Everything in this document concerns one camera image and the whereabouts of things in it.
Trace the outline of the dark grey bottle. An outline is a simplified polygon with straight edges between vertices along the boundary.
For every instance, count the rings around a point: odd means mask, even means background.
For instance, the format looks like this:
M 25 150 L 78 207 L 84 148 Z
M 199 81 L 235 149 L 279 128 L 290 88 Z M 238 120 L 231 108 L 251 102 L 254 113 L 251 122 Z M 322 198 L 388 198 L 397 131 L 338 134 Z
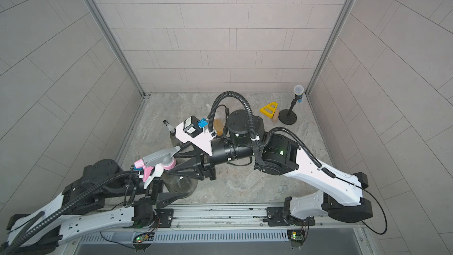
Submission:
M 172 193 L 187 192 L 188 194 L 187 196 L 185 196 L 185 198 L 191 196 L 198 186 L 197 179 L 178 175 L 170 175 L 168 171 L 165 171 L 162 174 L 161 178 L 169 192 Z

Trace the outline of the yellow triangle block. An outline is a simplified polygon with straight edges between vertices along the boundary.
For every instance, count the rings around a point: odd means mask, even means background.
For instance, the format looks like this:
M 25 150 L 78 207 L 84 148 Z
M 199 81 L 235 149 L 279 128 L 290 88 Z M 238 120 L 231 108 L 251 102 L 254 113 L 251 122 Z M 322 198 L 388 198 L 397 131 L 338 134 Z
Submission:
M 274 114 L 276 110 L 278 109 L 278 103 L 277 102 L 271 102 L 264 107 L 260 109 L 260 113 L 262 113 L 264 116 L 272 119 L 274 117 Z

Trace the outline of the pink grey spray nozzle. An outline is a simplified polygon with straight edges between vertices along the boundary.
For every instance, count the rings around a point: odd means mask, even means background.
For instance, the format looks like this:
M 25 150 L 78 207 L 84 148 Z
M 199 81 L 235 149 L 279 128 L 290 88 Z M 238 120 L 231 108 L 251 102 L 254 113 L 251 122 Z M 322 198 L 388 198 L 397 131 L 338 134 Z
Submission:
M 180 151 L 181 147 L 176 146 L 170 149 L 163 149 L 158 152 L 147 155 L 134 163 L 133 169 L 136 171 L 143 171 L 145 166 L 156 166 L 162 164 L 164 170 L 171 170 L 176 166 L 176 159 L 174 155 Z

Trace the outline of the black white spray nozzle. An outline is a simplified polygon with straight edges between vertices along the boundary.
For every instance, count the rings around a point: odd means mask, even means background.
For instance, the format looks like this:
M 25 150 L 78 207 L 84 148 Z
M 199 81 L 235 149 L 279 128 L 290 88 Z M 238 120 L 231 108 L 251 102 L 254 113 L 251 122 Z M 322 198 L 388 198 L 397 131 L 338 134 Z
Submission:
M 168 128 L 170 134 L 175 135 L 176 129 L 167 120 L 164 120 L 163 123 Z

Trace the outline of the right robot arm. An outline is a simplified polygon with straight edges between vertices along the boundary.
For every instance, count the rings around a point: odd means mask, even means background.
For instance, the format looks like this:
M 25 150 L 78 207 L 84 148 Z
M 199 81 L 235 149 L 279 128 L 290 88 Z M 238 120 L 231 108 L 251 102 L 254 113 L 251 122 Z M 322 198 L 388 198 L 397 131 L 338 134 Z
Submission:
M 286 216 L 304 220 L 327 215 L 343 223 L 357 223 L 373 216 L 372 203 L 363 196 L 368 187 L 366 174 L 348 174 L 325 164 L 289 129 L 275 127 L 267 132 L 262 118 L 247 110 L 230 113 L 226 128 L 228 136 L 217 138 L 213 119 L 191 116 L 180 123 L 176 139 L 193 146 L 195 152 L 169 173 L 215 180 L 217 165 L 254 157 L 255 170 L 298 179 L 318 189 L 304 197 L 286 198 Z

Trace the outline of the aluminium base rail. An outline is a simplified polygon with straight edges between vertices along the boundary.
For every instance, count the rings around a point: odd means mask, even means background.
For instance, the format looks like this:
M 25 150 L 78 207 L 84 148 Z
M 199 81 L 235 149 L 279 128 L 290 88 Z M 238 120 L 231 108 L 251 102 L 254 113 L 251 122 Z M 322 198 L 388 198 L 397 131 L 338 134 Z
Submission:
M 126 223 L 131 212 L 120 208 L 78 216 L 61 227 L 63 242 L 71 244 L 119 243 L 146 249 L 152 244 L 289 242 L 303 244 L 304 233 L 351 232 L 363 237 L 361 224 L 337 222 L 327 216 L 286 220 L 282 204 L 175 204 L 155 212 L 154 225 L 133 228 Z

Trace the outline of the microphone on black stand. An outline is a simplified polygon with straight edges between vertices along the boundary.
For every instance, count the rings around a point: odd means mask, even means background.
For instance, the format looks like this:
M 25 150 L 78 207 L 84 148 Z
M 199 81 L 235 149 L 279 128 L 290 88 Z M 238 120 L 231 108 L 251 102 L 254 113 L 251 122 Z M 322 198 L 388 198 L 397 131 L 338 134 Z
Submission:
M 296 85 L 293 89 L 294 99 L 291 101 L 289 109 L 284 109 L 279 113 L 278 120 L 285 125 L 293 125 L 297 121 L 297 115 L 293 109 L 296 103 L 301 103 L 304 96 L 304 87 L 302 85 Z

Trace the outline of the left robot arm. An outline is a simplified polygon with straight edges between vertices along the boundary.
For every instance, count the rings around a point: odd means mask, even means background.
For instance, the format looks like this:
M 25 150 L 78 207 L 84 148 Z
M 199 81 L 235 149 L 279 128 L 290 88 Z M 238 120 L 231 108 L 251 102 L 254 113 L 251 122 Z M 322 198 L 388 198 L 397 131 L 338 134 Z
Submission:
M 159 227 L 171 225 L 166 206 L 189 197 L 197 181 L 168 174 L 176 165 L 151 165 L 143 159 L 124 171 L 112 159 L 84 168 L 80 179 L 32 214 L 9 220 L 3 255 L 47 255 L 59 245 L 116 227 L 145 229 L 128 248 L 148 239 Z

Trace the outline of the orange plastic bottle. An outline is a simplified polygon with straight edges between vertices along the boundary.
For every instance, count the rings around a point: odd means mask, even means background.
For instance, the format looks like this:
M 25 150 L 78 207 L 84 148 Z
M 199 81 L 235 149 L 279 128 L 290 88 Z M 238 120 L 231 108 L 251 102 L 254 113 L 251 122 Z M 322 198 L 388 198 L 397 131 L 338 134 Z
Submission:
M 225 125 L 220 119 L 214 119 L 213 128 L 217 133 L 217 137 L 221 138 L 225 135 Z

